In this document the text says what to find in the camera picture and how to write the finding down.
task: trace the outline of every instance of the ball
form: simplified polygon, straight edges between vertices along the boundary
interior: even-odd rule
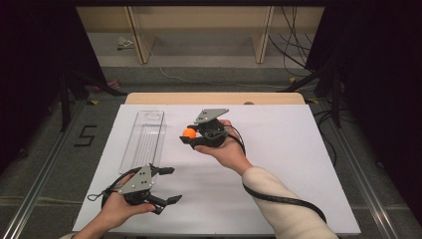
[[[193,128],[187,128],[183,131],[183,136],[187,136],[190,138],[195,138],[196,137],[196,131]]]

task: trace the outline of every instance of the person's right hand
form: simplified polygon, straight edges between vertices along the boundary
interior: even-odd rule
[[[230,134],[239,138],[236,132],[231,128],[231,123],[227,119],[220,119],[220,123],[226,126]],[[209,147],[205,145],[196,145],[195,150],[215,157],[221,165],[233,169],[239,175],[252,166],[248,158],[246,158],[242,147],[237,141],[231,137],[226,137],[226,140],[219,147]]]

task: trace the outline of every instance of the clear plastic tray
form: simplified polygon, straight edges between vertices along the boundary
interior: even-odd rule
[[[166,127],[164,112],[138,112],[118,172],[150,163],[159,167]]]

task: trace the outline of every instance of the hand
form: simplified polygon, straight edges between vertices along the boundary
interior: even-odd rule
[[[127,175],[120,181],[120,184],[125,184],[132,176],[133,174]],[[110,229],[122,225],[129,217],[153,210],[155,210],[154,205],[149,203],[129,205],[122,195],[113,192],[97,217],[75,235],[73,239],[101,238]]]
[[[239,138],[236,132],[230,127],[232,124],[227,119],[220,119],[220,123],[227,126],[230,134]],[[196,145],[195,150],[215,157],[221,165],[233,169],[239,175],[252,167],[251,162],[246,158],[242,147],[231,137],[226,137],[226,140],[219,147],[209,147],[205,145]]]

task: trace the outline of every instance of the table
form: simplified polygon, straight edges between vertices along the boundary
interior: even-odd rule
[[[158,177],[151,192],[162,198],[177,194],[183,197],[177,204],[167,206],[161,215],[135,216],[113,232],[152,236],[273,234],[244,191],[239,176],[179,140],[183,129],[193,123],[202,109],[209,108],[228,108],[230,111],[221,119],[231,120],[240,131],[251,162],[277,174],[302,199],[317,205],[335,233],[360,233],[311,110],[296,93],[130,94],[117,114],[88,194],[99,193],[118,177],[118,158],[122,158],[136,113],[160,110],[165,112],[167,124],[160,166],[176,170]],[[85,200],[74,230],[81,230],[97,215],[100,205],[100,200]]]

